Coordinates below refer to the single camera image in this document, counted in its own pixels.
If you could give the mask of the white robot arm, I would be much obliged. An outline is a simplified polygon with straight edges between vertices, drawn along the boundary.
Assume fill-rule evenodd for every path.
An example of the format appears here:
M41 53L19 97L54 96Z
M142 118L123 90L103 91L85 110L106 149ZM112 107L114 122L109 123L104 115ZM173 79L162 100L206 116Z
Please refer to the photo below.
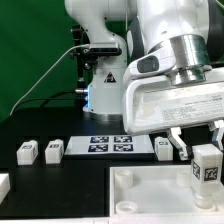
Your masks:
M181 159L182 129L207 124L224 136L224 68L212 67L208 36L224 23L214 0L65 0L87 34L93 68L87 115L121 119L130 135L166 132Z

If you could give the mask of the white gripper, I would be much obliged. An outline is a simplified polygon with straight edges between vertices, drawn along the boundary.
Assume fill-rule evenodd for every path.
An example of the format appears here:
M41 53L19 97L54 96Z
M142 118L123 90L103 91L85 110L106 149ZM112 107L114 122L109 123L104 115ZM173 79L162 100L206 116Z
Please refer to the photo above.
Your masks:
M130 135L167 131L182 161L193 151L181 139L180 127L209 123L212 142L224 150L224 74L208 74L196 85L172 86L166 76L133 81L123 98L123 123Z

